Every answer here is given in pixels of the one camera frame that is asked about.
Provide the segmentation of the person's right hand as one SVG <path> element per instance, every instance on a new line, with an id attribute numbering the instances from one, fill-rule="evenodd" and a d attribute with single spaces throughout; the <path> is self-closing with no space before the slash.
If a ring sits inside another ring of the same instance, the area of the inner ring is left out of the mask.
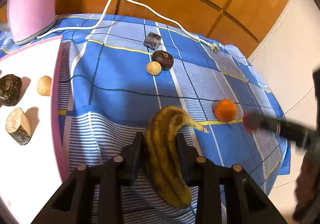
<path id="1" fill-rule="evenodd" d="M 319 164 L 312 160 L 311 156 L 306 153 L 300 174 L 296 179 L 295 196 L 297 205 L 293 214 L 293 219 L 297 222 L 302 220 L 306 209 L 310 206 L 313 197 L 316 194 L 317 186 L 316 180 L 319 175 Z"/>

